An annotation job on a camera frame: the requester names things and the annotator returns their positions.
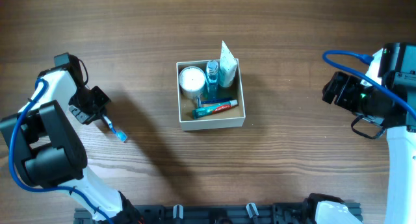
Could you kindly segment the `blue white toothbrush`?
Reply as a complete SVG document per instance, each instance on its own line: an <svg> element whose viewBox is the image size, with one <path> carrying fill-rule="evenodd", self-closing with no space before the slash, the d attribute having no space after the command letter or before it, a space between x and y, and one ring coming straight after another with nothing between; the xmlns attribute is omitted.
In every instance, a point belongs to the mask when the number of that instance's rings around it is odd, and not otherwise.
<svg viewBox="0 0 416 224"><path fill-rule="evenodd" d="M125 142L127 140L127 135L126 133L124 133L123 131L117 131L113 124L112 121L106 116L106 115L102 115L101 117L103 119L103 121L107 124L107 126L109 127L109 129L116 135L116 137L121 141L121 142Z"/></svg>

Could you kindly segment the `white round cotton swab jar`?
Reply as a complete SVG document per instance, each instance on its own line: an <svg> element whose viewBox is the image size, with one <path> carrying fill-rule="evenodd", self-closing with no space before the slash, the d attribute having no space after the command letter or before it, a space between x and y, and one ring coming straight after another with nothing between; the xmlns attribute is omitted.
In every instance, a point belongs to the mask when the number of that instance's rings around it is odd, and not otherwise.
<svg viewBox="0 0 416 224"><path fill-rule="evenodd" d="M195 99L205 91L205 73L196 66L188 66L179 73L178 83L187 99Z"/></svg>

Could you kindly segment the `blue disposable razor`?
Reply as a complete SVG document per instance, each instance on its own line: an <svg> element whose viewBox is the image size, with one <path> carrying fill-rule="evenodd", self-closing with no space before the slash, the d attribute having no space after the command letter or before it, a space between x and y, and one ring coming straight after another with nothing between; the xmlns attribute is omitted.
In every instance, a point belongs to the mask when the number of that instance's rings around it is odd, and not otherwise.
<svg viewBox="0 0 416 224"><path fill-rule="evenodd" d="M210 100L202 101L200 97L197 97L196 104L197 104L197 108L201 108L203 105L223 103L223 102L231 101L232 99L233 99L232 97L227 97L227 98L221 98L221 99L210 99Z"/></svg>

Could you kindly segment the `red green toothpaste tube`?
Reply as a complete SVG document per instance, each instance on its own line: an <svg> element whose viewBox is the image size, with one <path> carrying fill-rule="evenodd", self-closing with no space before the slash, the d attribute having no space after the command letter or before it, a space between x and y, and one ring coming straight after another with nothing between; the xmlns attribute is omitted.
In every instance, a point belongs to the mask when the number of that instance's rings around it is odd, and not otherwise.
<svg viewBox="0 0 416 224"><path fill-rule="evenodd" d="M217 113L229 110L237 105L238 105L238 101L234 99L234 100L226 101L223 103L218 103L218 104L207 106L207 107L197 108L192 111L192 117L194 119L199 119L205 116L210 116L213 114L217 114Z"/></svg>

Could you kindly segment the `white floral squeeze tube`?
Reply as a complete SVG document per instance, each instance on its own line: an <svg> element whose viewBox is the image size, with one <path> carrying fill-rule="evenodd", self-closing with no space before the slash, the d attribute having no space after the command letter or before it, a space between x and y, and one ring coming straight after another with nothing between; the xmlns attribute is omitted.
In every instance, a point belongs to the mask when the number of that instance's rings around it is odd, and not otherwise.
<svg viewBox="0 0 416 224"><path fill-rule="evenodd" d="M225 41L222 41L220 54L219 85L223 88L229 88L233 84L237 70L237 61L232 55Z"/></svg>

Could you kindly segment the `blue mouthwash bottle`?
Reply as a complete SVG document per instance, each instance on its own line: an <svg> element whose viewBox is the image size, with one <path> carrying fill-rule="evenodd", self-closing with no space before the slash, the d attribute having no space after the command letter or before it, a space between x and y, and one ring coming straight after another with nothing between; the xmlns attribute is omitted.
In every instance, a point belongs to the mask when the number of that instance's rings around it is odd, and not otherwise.
<svg viewBox="0 0 416 224"><path fill-rule="evenodd" d="M207 98L215 99L218 93L218 71L219 65L215 60L207 62L205 67L206 87L207 87Z"/></svg>

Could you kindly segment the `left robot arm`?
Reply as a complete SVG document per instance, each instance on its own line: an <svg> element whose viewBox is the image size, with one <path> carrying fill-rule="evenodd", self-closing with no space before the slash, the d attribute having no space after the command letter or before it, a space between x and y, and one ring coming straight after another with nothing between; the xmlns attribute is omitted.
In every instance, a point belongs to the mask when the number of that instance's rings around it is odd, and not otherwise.
<svg viewBox="0 0 416 224"><path fill-rule="evenodd" d="M90 169L85 147L65 114L69 110L83 125L101 119L113 131L105 108L111 100L99 87L88 87L86 66L75 55L57 55L54 63L37 76L27 104L1 120L12 179L28 192L69 195L96 223L143 223L122 192Z"/></svg>

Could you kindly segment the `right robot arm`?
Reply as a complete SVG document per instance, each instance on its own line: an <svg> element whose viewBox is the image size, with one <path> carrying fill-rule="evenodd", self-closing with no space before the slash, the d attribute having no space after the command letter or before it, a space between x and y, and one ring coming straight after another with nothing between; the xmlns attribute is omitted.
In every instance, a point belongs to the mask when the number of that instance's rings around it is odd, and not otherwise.
<svg viewBox="0 0 416 224"><path fill-rule="evenodd" d="M377 127L387 136L389 182L385 223L415 222L415 44L385 44L373 55L328 50L337 68L322 99Z"/></svg>

